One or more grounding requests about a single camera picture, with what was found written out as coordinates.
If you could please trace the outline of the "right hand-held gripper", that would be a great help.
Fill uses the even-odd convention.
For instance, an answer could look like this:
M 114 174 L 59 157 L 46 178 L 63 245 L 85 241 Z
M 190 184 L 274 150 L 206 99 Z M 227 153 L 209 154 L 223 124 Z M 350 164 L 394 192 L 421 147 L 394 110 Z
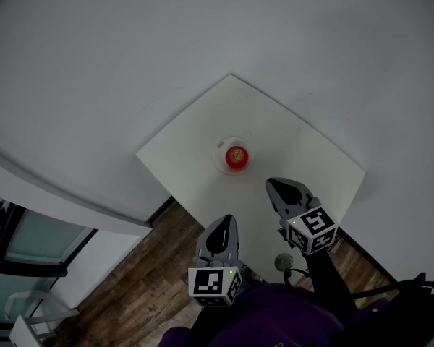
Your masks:
M 291 179 L 269 178 L 266 192 L 280 216 L 279 232 L 290 246 L 309 256 L 333 243 L 338 222 L 307 186 Z

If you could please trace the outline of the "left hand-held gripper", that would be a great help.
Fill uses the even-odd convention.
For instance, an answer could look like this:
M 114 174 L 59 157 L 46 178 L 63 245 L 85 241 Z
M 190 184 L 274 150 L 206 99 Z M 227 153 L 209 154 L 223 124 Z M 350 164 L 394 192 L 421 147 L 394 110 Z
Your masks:
M 188 292 L 202 307 L 229 307 L 242 284 L 239 236 L 233 215 L 224 215 L 199 236 L 188 269 Z

